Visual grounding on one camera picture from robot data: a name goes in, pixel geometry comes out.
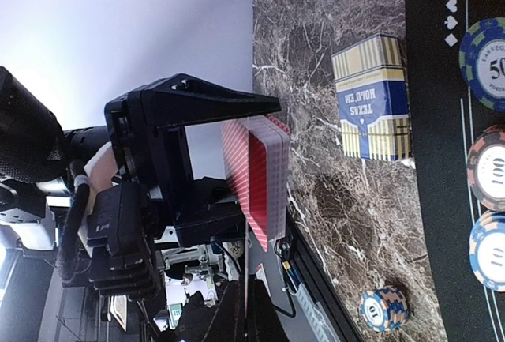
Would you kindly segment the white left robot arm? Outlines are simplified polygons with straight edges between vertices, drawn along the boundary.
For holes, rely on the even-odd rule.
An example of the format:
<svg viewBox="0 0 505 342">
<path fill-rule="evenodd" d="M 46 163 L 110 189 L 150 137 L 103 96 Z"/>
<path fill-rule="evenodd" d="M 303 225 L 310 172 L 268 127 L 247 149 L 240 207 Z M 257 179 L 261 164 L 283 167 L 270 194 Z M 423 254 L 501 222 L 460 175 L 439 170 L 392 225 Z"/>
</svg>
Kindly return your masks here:
<svg viewBox="0 0 505 342">
<path fill-rule="evenodd" d="M 108 102 L 106 123 L 63 130 L 8 70 L 1 72 L 1 220 L 25 248 L 56 250 L 65 282 L 134 301 L 162 287 L 156 252 L 235 239 L 244 228 L 224 179 L 193 174 L 190 126 L 267 117 L 278 99 L 179 73 Z"/>
</svg>

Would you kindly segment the brown chip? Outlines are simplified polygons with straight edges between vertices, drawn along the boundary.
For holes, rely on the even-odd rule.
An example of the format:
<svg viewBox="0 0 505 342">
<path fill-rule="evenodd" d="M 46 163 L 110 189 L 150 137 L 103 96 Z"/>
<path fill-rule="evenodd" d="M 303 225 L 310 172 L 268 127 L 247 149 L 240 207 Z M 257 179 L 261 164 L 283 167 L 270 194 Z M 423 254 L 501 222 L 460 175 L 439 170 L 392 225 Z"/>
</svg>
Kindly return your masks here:
<svg viewBox="0 0 505 342">
<path fill-rule="evenodd" d="M 504 152 L 504 125 L 493 125 L 472 144 L 466 162 L 473 195 L 497 212 L 504 211 Z"/>
</svg>

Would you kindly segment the blue tan chip stack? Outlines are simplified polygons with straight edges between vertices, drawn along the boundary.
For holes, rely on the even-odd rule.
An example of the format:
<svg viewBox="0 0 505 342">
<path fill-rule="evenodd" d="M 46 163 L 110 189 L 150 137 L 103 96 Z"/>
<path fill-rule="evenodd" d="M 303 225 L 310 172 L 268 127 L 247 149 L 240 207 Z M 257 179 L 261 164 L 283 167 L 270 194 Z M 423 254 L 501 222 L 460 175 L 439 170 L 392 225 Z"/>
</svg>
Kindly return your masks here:
<svg viewBox="0 0 505 342">
<path fill-rule="evenodd" d="M 400 329 L 410 315 L 406 296 L 394 286 L 364 292 L 359 310 L 366 325 L 379 333 Z"/>
</svg>

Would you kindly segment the red playing card deck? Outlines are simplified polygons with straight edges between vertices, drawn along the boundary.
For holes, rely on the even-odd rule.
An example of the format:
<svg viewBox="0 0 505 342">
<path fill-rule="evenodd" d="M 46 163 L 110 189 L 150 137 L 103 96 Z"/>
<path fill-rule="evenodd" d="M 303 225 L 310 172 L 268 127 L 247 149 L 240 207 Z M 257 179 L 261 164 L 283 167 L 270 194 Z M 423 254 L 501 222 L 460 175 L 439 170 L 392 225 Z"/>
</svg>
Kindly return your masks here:
<svg viewBox="0 0 505 342">
<path fill-rule="evenodd" d="M 290 129 L 277 118 L 225 121 L 221 128 L 227 183 L 264 251 L 285 236 Z"/>
</svg>

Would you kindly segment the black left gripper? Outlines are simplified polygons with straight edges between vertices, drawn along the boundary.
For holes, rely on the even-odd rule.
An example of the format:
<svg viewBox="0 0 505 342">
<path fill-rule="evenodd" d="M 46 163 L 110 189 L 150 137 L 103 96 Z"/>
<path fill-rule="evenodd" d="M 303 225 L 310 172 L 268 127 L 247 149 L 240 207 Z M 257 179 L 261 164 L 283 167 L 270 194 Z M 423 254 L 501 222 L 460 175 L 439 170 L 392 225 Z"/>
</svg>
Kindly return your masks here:
<svg viewBox="0 0 505 342">
<path fill-rule="evenodd" d="M 112 172 L 97 187 L 88 218 L 89 279 L 95 289 L 130 299 L 158 295 L 154 238 L 163 233 L 161 212 L 174 212 L 182 247 L 242 238 L 245 215 L 226 180 L 202 178 L 186 186 L 189 159 L 170 149 L 185 143 L 181 126 L 279 111 L 274 96 L 235 91 L 183 73 L 110 101 L 105 117 Z"/>
</svg>

